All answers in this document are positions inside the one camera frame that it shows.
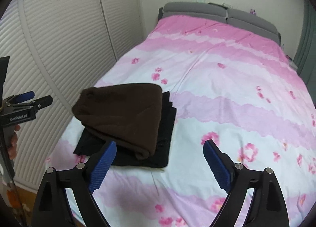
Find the person's left hand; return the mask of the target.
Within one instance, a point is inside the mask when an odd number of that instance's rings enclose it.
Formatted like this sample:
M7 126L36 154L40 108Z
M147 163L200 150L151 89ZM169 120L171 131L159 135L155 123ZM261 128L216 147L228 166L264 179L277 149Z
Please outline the person's left hand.
M17 156L17 142L18 142L18 136L17 132L20 131L21 127L20 125L16 125L14 128L13 136L11 137L11 144L8 147L8 155L10 160L14 160Z

